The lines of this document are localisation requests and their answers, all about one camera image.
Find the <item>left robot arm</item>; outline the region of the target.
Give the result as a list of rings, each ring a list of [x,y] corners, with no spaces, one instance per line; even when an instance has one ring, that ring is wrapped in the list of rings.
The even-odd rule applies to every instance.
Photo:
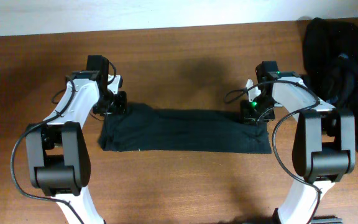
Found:
[[[39,200],[60,207],[68,223],[104,223],[88,188],[91,161],[82,129],[90,113],[107,118],[125,112],[122,77],[106,57],[90,55],[65,86],[55,109],[24,133],[30,183],[43,192]]]

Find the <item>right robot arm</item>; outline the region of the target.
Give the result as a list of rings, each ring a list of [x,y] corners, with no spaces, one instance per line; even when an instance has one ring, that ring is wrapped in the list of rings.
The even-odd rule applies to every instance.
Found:
[[[273,109],[284,107],[285,115],[273,129],[272,149],[278,155],[276,137],[288,118],[297,122],[292,149],[294,171],[281,168],[293,178],[290,191],[267,223],[342,223],[334,215],[316,216],[324,195],[350,174],[356,164],[355,121],[351,111],[337,109],[310,90],[299,74],[281,72],[275,61],[263,61],[255,68],[257,82],[248,80],[241,105],[245,124],[267,123]]]

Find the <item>black t-shirt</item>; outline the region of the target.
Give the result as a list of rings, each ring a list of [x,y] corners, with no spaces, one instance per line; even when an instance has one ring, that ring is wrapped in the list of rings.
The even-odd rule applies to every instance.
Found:
[[[270,154],[266,124],[245,124],[239,113],[156,109],[131,103],[104,120],[98,139],[104,151],[202,151]]]

